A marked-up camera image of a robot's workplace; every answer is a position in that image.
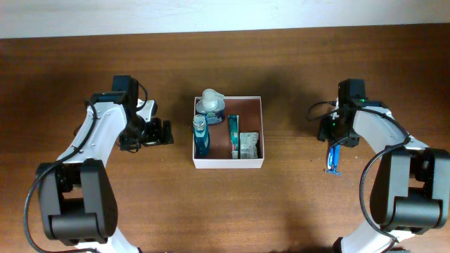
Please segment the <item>teal toothpaste tube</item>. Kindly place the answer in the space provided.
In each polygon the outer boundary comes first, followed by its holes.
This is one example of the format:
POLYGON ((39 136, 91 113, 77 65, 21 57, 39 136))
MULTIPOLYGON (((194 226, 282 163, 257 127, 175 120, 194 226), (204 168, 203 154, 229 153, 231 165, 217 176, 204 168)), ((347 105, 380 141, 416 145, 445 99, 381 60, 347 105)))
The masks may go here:
POLYGON ((231 157, 233 160, 239 156, 239 116, 228 115, 230 140, 231 140, 231 157))

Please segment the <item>blue toothbrush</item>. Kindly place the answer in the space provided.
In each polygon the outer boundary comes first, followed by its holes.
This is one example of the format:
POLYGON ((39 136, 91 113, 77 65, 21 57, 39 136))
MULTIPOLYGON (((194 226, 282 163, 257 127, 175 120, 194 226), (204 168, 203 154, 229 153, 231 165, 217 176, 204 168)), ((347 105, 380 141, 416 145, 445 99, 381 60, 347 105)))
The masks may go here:
POLYGON ((335 148, 333 146, 330 146, 329 150, 328 150, 327 170, 333 170, 334 156, 335 156, 334 153, 335 153, 335 148))

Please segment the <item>green Dettol soap pack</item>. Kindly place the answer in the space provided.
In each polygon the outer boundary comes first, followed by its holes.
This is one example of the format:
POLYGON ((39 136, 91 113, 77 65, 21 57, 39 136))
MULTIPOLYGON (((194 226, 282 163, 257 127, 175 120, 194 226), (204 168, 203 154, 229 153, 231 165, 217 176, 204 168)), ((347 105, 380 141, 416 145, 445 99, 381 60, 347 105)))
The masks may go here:
POLYGON ((257 144, 259 141, 258 132, 241 132, 240 133, 240 158, 241 159, 258 159, 257 144))

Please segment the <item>purple foam soap pump bottle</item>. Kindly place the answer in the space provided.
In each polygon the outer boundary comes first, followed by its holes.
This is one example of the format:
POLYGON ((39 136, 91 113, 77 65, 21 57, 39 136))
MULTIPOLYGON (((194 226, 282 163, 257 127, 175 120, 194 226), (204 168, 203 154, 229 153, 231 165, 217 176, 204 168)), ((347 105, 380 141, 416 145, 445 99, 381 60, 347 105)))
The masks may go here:
POLYGON ((202 98, 196 103, 198 114, 206 116, 208 124, 219 124, 224 121, 225 96, 214 89, 205 89, 202 98))

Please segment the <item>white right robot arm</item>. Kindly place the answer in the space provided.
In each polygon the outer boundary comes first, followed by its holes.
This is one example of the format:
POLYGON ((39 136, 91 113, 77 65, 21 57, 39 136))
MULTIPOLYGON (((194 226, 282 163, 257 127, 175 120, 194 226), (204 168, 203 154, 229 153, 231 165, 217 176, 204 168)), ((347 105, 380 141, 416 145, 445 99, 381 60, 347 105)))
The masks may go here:
POLYGON ((333 252, 391 252, 449 216, 449 152, 414 138, 381 101, 369 100, 362 79, 338 84, 334 110, 319 116, 317 139, 328 142, 326 173, 337 175, 340 149, 364 139, 374 156, 359 182, 364 222, 338 238, 333 252))

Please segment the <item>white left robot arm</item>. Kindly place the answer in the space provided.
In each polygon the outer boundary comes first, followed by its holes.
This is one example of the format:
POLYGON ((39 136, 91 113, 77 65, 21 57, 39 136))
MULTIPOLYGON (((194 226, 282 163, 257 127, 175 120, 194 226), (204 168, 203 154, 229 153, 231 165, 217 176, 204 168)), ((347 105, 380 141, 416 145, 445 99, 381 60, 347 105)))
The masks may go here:
POLYGON ((38 166, 37 192, 44 234, 69 252, 140 252, 120 231, 118 208, 106 172, 115 145, 135 153, 174 142, 171 124, 155 116, 157 104, 139 99, 142 85, 116 75, 109 92, 86 102, 86 117, 73 142, 55 162, 38 166))

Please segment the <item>blue mouthwash bottle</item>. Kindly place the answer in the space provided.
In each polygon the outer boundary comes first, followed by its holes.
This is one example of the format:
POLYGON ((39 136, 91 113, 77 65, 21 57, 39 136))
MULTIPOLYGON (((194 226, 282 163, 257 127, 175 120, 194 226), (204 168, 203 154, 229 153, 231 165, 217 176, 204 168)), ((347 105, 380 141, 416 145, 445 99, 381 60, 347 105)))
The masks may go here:
POLYGON ((210 134, 204 115, 195 115, 193 117, 193 134, 197 156, 206 157, 210 151, 210 134))

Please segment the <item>blue razor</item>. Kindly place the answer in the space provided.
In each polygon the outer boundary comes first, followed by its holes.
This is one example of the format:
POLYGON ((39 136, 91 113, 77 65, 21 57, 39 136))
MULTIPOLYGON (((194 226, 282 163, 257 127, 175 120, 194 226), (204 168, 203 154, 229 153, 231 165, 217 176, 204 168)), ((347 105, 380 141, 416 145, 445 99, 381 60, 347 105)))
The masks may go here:
POLYGON ((333 170, 327 170, 327 167, 326 167, 325 172, 328 174, 340 176, 341 173, 338 171, 338 165, 339 165, 339 160, 340 160, 340 145, 331 145, 331 146, 333 146, 335 148, 334 167, 333 167, 333 170))

